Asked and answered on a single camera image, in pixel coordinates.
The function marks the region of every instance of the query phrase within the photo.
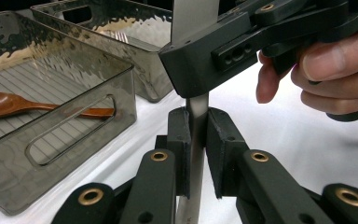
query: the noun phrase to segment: gold circular insert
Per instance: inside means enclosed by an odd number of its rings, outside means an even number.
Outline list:
[[[273,7],[274,7],[273,4],[268,4],[268,5],[266,5],[266,6],[261,7],[260,10],[262,10],[262,11],[267,11],[267,10],[272,9]]]
[[[80,194],[78,202],[83,205],[92,205],[97,203],[103,197],[103,191],[100,189],[85,189]]]
[[[264,153],[261,152],[254,152],[252,153],[252,159],[254,159],[255,161],[268,161],[269,160],[269,156],[267,156]]]
[[[151,158],[153,161],[165,161],[168,158],[168,154],[165,152],[159,151],[159,152],[153,153]]]
[[[358,193],[350,189],[336,189],[337,197],[344,203],[358,207]]]

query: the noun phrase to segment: white table surface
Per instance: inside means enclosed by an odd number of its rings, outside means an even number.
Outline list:
[[[210,93],[210,106],[231,116],[252,149],[273,154],[303,187],[321,193],[325,185],[358,188],[358,121],[342,123],[303,105],[301,90],[287,77],[275,99],[260,105],[255,86],[260,64]],[[137,121],[74,170],[27,210],[14,217],[0,212],[0,223],[50,223],[69,194],[89,182],[113,189],[132,178],[142,156],[166,134],[168,112],[185,105],[174,91],[157,104],[137,97]],[[208,164],[204,168],[200,223],[241,223],[234,198],[216,200]]]

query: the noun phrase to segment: wooden spoon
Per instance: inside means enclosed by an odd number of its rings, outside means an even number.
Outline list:
[[[53,110],[57,105],[28,101],[19,95],[0,92],[0,118],[29,110]],[[114,108],[89,108],[80,116],[88,119],[108,119],[115,112]]]

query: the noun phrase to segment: human hand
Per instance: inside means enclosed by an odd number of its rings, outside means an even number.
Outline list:
[[[271,59],[259,55],[260,69],[256,98],[260,104],[271,101],[279,81]],[[311,81],[322,81],[318,85]],[[316,43],[302,52],[292,70],[292,81],[301,89],[301,101],[329,114],[358,111],[358,34],[336,43]]]

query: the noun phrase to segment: gray translucent bin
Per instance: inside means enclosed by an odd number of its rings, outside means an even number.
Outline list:
[[[158,57],[171,41],[170,11],[121,0],[60,1],[31,10],[37,21],[133,63],[135,92],[149,102],[158,102],[173,89]],[[76,11],[77,16],[89,11],[90,18],[78,24],[65,19],[65,13]]]
[[[132,64],[0,13],[0,91],[60,105],[0,118],[0,210],[16,215],[136,120]],[[114,108],[108,119],[78,115]]]

